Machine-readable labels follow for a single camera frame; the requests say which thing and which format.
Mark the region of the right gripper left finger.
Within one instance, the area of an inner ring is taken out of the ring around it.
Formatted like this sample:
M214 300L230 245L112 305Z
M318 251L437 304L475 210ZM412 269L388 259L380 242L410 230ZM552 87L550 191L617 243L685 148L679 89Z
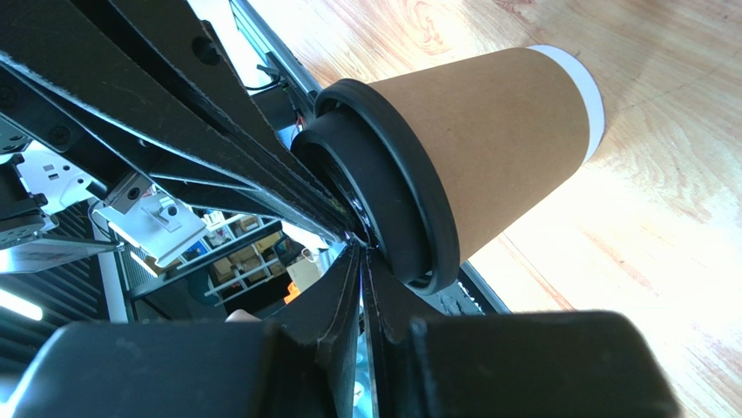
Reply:
M257 326L257 417L350 417L362 251L346 246L327 272Z

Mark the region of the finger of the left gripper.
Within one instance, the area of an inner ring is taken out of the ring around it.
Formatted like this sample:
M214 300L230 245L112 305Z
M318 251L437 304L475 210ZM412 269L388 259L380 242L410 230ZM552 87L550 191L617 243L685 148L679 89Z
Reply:
M353 215L280 141L319 86L246 3L279 82L251 95L185 1L4 1L1 116L110 197L138 174L188 205L342 239Z
M224 64L215 94L164 60L53 59L35 70L6 57L1 72L52 127L70 130L68 155L107 189L135 172L192 206L342 235L336 199L281 143L262 101Z

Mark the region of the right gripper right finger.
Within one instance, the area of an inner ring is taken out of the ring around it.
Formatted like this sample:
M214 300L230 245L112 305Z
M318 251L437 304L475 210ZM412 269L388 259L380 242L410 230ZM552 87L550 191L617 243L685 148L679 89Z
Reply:
M365 256L361 296L374 411L380 417L445 417L444 317L393 276L378 250Z

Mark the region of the single black cup lid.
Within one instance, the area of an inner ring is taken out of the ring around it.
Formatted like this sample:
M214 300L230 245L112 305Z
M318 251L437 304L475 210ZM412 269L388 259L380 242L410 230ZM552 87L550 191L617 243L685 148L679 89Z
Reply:
M421 141L379 92L349 78L326 88L291 151L403 285L431 295L455 282L461 250L446 192Z

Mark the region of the single brown paper cup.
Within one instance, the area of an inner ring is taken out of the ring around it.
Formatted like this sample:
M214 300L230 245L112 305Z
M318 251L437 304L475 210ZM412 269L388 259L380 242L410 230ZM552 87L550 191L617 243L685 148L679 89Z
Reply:
M467 260L545 199L599 147L597 82L567 51L540 44L373 83L422 143Z

